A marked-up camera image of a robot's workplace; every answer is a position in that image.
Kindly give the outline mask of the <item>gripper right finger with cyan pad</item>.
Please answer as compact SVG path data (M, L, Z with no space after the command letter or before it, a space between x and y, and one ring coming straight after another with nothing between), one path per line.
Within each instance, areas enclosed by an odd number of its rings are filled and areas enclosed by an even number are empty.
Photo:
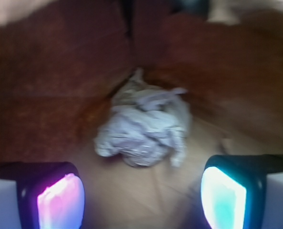
M283 155L214 155L201 179L212 229L283 229Z

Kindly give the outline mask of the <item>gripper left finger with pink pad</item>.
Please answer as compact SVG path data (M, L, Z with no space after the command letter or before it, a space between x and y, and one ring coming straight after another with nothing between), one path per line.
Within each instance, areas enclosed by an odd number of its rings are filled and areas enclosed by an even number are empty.
M0 229L79 229L85 190L70 162L0 162Z

